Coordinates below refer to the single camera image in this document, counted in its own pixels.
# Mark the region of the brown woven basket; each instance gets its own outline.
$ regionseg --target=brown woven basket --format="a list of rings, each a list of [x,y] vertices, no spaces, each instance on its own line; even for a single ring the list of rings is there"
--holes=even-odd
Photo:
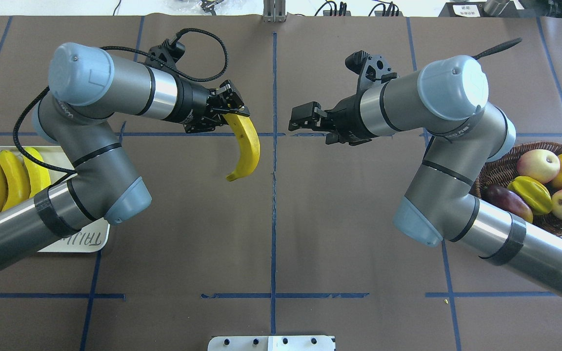
[[[519,176],[516,171],[517,160],[524,153],[535,149],[546,149],[557,155],[562,154],[562,144],[558,144],[556,142],[538,141],[518,144],[499,160],[489,162],[484,165],[480,175],[474,182],[471,193],[479,198],[482,198],[481,191],[484,187],[492,184],[500,184],[504,187],[508,186],[511,180]],[[550,194],[555,193],[555,189],[552,189],[551,187],[548,187],[548,190],[550,191]],[[536,215],[533,219],[533,224],[556,236],[562,236],[562,220],[556,218],[552,213],[546,215]]]

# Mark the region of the white plate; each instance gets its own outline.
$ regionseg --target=white plate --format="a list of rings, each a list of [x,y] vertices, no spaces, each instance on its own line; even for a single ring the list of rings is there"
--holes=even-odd
[[[60,146],[34,146],[40,155],[44,158],[44,162],[53,164],[54,166],[72,169],[69,159],[62,151]],[[0,146],[0,151],[10,150],[17,157],[21,158],[20,153],[14,146]],[[55,182],[64,175],[64,173],[49,170],[51,181]],[[39,253],[94,253],[100,250],[107,242],[110,224],[107,220],[101,218],[82,228],[79,233],[69,238],[63,238],[53,244],[40,250]]]

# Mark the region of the robot gripper holding banana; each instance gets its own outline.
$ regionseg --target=robot gripper holding banana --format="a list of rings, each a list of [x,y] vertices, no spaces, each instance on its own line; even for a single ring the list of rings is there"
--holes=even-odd
[[[225,67],[214,77],[192,78],[176,69],[176,61],[185,53],[179,38],[189,31],[212,36],[221,44]],[[142,54],[147,60],[141,63],[112,56],[106,51],[111,49]],[[58,47],[49,66],[49,87],[21,115],[15,126],[15,144],[28,157],[18,144],[18,128],[37,104],[34,129],[62,147],[74,171],[45,167],[76,175],[0,213],[0,270],[98,218],[120,224],[149,206],[151,197],[142,177],[107,123],[115,112],[180,123],[186,133],[208,132],[225,124],[242,128],[240,135],[254,139],[250,143],[257,157],[247,167],[241,164],[243,141],[239,140],[241,158],[227,180],[250,174],[259,160],[259,140],[239,92],[230,80],[218,89],[195,82],[218,78],[226,68],[223,42],[201,29],[183,29],[149,53],[72,42]]]
[[[326,144],[351,146],[375,137],[425,128],[432,138],[393,222],[430,247],[442,240],[466,245],[482,260],[503,265],[562,296],[562,238],[469,194],[486,162],[515,144],[515,127],[488,102],[478,59],[517,44],[439,60],[400,77],[382,56],[346,58],[359,74],[357,93],[323,111],[317,102],[292,109],[289,129],[328,132]]]

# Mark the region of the white bracket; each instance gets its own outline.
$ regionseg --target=white bracket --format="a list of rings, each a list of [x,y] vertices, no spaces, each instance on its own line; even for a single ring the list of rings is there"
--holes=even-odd
[[[207,351],[335,351],[335,337],[326,335],[271,335],[214,337]]]
[[[263,0],[264,22],[285,22],[285,0]]]

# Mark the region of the eggplant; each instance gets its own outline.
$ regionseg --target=eggplant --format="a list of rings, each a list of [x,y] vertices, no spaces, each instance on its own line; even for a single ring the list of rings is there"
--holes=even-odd
[[[482,199],[490,204],[509,211],[523,218],[526,222],[533,222],[533,211],[522,198],[509,189],[492,184],[482,190]]]

